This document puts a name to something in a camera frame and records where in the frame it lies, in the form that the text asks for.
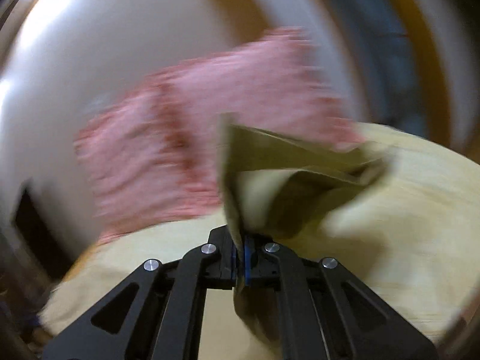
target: table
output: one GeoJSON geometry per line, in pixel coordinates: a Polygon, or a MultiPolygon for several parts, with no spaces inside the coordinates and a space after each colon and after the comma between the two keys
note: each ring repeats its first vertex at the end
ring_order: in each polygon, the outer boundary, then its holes
{"type": "MultiPolygon", "coordinates": [[[[461,310],[469,320],[476,309],[465,305],[479,284],[480,166],[389,127],[359,128],[378,145],[393,146],[391,174],[332,212],[317,233],[286,244],[302,257],[336,257],[435,341],[461,310]]],[[[44,323],[57,333],[144,260],[181,258],[224,223],[219,210],[93,246],[52,295],[44,323]]],[[[272,359],[275,354],[236,317],[229,291],[209,290],[199,358],[272,359]]]]}

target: pink towel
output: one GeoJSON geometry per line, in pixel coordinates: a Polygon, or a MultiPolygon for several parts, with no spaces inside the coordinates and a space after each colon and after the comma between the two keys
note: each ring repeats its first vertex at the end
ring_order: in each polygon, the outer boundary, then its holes
{"type": "Polygon", "coordinates": [[[181,62],[93,119],[76,142],[92,185],[101,242],[210,213],[218,115],[345,150],[363,141],[308,66],[311,44],[279,28],[232,52],[181,62]]]}

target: olive green cloth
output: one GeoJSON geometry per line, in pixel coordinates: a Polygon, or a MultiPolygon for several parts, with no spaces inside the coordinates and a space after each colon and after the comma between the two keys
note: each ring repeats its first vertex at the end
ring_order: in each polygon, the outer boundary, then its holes
{"type": "MultiPolygon", "coordinates": [[[[336,152],[318,143],[234,125],[227,117],[220,138],[219,184],[240,258],[242,231],[279,243],[297,236],[293,249],[302,255],[298,247],[302,235],[315,231],[328,212],[355,198],[387,170],[385,155],[370,150],[368,143],[336,152]]],[[[246,287],[239,278],[234,304],[257,337],[269,343],[278,340],[272,291],[246,287]]]]}

